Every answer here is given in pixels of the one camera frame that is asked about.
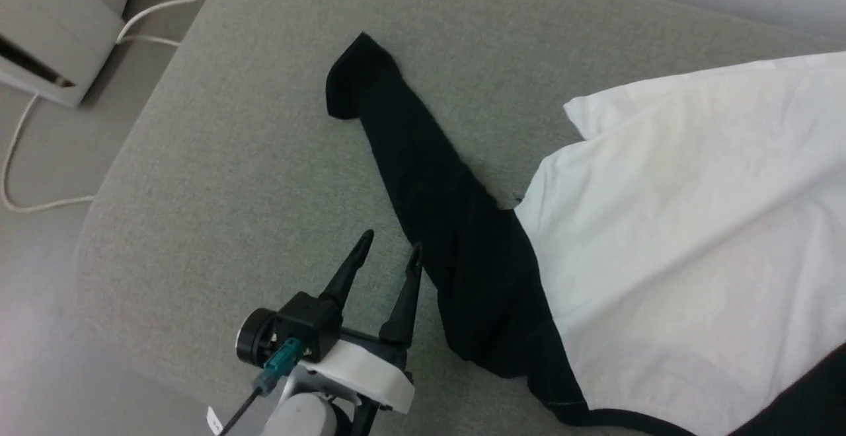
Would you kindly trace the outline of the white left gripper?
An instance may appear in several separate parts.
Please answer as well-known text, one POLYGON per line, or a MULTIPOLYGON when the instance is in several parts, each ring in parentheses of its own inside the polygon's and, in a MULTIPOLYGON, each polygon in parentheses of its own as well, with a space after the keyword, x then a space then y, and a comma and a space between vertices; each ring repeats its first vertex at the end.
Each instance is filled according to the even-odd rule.
MULTIPOLYGON (((332 301, 344 309, 358 270, 369 254, 375 232, 366 231, 348 253, 323 292, 321 299, 332 301)), ((404 285, 389 319, 381 325, 379 340, 399 349, 410 349, 422 274, 423 245, 415 243, 404 271, 404 285)), ((405 370, 390 363, 377 350, 387 347, 372 339, 349 333, 340 339, 320 361, 300 361, 305 382, 315 391, 360 405, 364 399, 375 401, 389 411, 408 414, 413 404, 415 387, 405 370)))

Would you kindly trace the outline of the black and white shirt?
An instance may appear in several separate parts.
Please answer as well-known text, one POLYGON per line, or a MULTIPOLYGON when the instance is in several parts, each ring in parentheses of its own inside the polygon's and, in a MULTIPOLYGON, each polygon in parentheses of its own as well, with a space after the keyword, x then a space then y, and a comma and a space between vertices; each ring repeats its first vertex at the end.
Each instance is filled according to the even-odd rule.
POLYGON ((359 35, 327 112, 364 127, 447 345, 562 423, 846 436, 846 51, 618 86, 498 206, 359 35))

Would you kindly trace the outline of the white cabinet with dark slot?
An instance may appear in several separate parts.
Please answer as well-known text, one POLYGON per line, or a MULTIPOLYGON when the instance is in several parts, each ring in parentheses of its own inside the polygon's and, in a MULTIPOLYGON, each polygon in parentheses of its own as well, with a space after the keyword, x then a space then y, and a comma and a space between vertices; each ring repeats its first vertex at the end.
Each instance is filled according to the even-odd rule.
POLYGON ((77 107, 114 50, 127 0, 0 0, 0 83, 77 107))

